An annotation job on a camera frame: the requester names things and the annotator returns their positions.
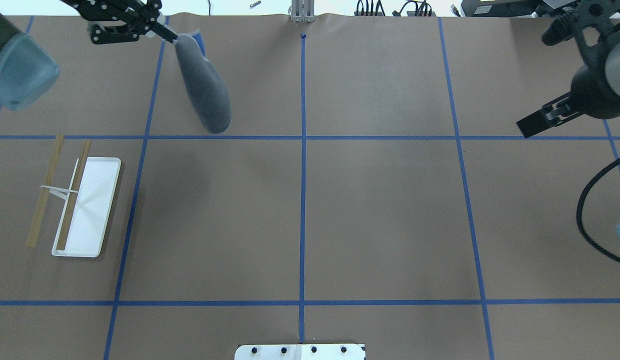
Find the table surface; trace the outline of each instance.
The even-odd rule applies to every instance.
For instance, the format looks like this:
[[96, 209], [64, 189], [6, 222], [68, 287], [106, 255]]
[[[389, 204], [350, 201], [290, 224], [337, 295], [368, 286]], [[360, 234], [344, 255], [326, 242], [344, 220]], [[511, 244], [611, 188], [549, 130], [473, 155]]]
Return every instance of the table surface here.
[[[56, 85], [0, 109], [0, 359], [232, 359], [239, 344], [356, 342], [370, 359], [620, 360], [620, 264], [579, 194], [620, 118], [523, 139], [582, 61], [545, 19], [177, 14], [233, 120], [205, 132], [175, 51], [97, 46], [81, 18], [13, 17]], [[56, 133], [122, 170], [95, 259], [25, 240]], [[620, 255], [620, 171], [584, 222]]]

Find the wooden chopstick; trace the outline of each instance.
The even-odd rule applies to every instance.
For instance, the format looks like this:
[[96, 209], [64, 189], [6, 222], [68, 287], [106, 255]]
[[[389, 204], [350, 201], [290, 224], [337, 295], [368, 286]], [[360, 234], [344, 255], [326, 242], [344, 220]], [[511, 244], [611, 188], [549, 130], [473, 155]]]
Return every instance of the wooden chopstick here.
[[[70, 187], [70, 190], [72, 191], [78, 192], [79, 187], [81, 187], [81, 180], [84, 177], [86, 162], [88, 162], [88, 152], [90, 151], [90, 144], [91, 141], [89, 139], [85, 139], [83, 141], [83, 148], [81, 149], [81, 154], [79, 155], [79, 161], [76, 166], [76, 171], [74, 172], [74, 177], [72, 178], [72, 187]], [[78, 193], [68, 193], [68, 201], [67, 205], [65, 206], [63, 221], [61, 221], [61, 231], [59, 232], [59, 240], [57, 240], [56, 242], [56, 250], [66, 250], [66, 243], [68, 242], [68, 232], [70, 231], [70, 223], [72, 222], [72, 216], [75, 212], [75, 206], [77, 205], [77, 196]]]
[[[55, 169], [57, 168], [57, 163], [59, 162], [59, 155], [61, 154], [61, 147], [64, 145], [64, 139], [65, 136], [63, 134], [57, 134], [56, 139], [54, 140], [54, 150], [52, 150], [50, 162], [47, 164], [47, 174], [45, 174], [45, 180], [43, 180], [43, 185], [48, 187], [52, 185], [52, 180], [55, 178]], [[32, 218], [32, 224], [30, 225], [28, 239], [26, 240], [26, 246], [29, 248], [34, 248], [37, 245], [37, 239], [39, 238], [41, 222], [43, 221], [43, 214], [46, 210], [49, 194], [50, 191], [47, 188], [41, 187], [34, 217]]]

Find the white plastic clip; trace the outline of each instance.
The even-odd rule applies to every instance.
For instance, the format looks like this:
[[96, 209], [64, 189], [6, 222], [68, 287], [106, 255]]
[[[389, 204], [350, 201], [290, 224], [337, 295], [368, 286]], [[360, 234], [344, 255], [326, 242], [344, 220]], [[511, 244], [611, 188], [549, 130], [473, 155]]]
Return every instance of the white plastic clip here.
[[47, 186], [47, 185], [41, 185], [41, 187], [48, 189], [48, 191], [50, 191], [50, 194], [52, 194], [54, 196], [58, 196], [59, 198], [61, 198], [63, 200], [68, 200], [68, 194], [70, 194], [70, 193], [77, 193], [77, 194], [79, 194], [79, 191], [74, 191], [74, 190], [70, 190], [70, 189], [63, 189], [61, 187], [54, 187], [54, 186]]

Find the cable connector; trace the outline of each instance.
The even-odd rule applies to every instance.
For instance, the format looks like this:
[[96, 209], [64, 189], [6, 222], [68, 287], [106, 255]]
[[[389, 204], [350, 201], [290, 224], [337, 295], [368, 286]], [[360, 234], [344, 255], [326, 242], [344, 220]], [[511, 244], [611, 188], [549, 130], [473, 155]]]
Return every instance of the cable connector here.
[[452, 12], [452, 14], [455, 14], [456, 16], [461, 18], [461, 13], [459, 13], [459, 9], [457, 9], [454, 4], [450, 5], [450, 11]]

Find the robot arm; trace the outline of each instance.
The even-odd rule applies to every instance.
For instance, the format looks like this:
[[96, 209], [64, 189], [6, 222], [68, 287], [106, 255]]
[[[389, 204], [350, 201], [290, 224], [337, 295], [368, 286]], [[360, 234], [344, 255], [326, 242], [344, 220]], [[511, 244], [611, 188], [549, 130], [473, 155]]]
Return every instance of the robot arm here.
[[[542, 40], [548, 46], [574, 38], [585, 64], [573, 76], [568, 93], [516, 123], [524, 137], [583, 114], [596, 119], [620, 116], [620, 22], [610, 19], [616, 13], [620, 14], [620, 0], [584, 0], [575, 11], [554, 19], [544, 32]], [[598, 30], [595, 45], [587, 45], [586, 28]]]
[[[88, 33], [93, 44], [138, 41], [141, 35], [157, 34], [173, 43], [177, 34], [164, 25], [159, 11], [161, 0], [62, 0], [90, 21]], [[102, 26], [98, 21], [123, 21], [125, 25]]]
[[28, 34], [0, 14], [0, 105], [29, 107], [59, 77], [59, 67]]

